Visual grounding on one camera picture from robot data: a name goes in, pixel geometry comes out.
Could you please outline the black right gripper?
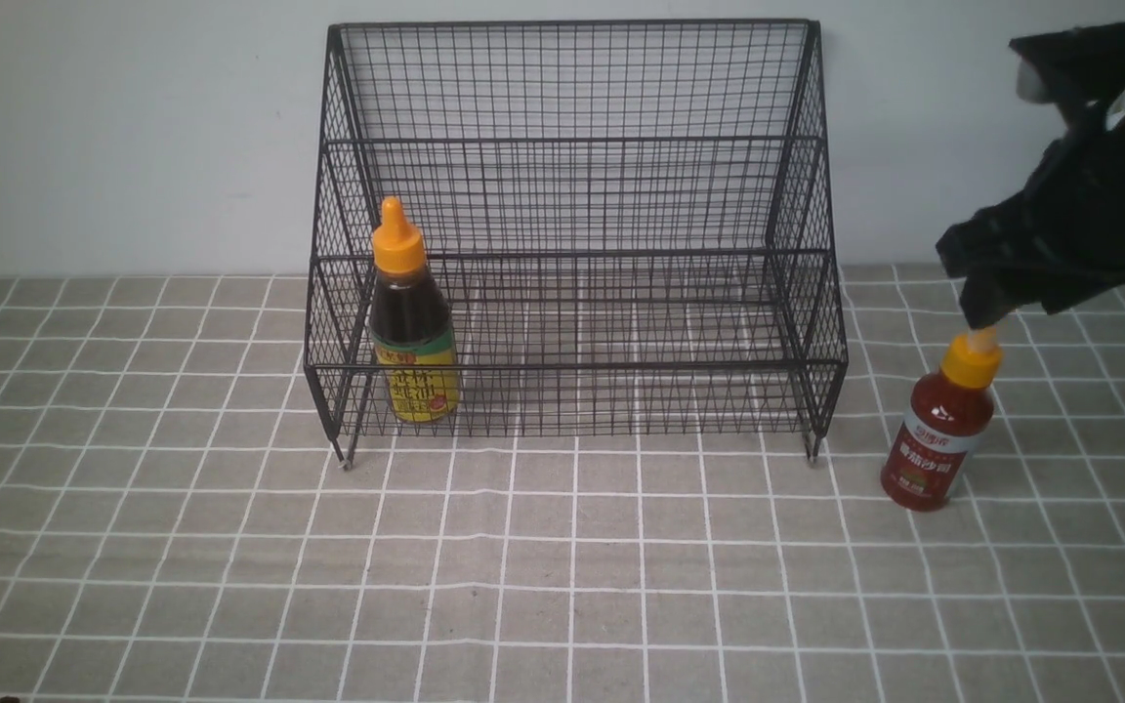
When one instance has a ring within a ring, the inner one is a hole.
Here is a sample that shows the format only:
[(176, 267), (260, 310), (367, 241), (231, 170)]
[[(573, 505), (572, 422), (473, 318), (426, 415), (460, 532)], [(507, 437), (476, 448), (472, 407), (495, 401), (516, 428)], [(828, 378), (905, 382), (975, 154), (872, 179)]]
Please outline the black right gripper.
[(1014, 37), (1022, 100), (1065, 134), (1019, 191), (951, 226), (943, 271), (963, 281), (969, 328), (1040, 306), (1058, 314), (1125, 286), (1125, 21)]

